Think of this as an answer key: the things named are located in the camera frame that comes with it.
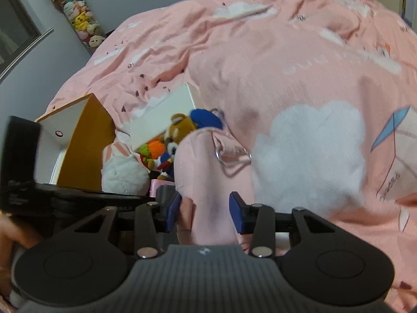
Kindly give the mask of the person's left hand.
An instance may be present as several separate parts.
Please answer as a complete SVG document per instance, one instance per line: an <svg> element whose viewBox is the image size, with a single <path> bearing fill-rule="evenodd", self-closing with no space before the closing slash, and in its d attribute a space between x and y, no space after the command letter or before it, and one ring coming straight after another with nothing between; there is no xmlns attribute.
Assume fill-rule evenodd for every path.
<svg viewBox="0 0 417 313"><path fill-rule="evenodd" d="M30 249L42 241L31 227L19 225L10 217L1 214L1 295L9 296L11 292L11 265L14 245L17 243L26 249Z"/></svg>

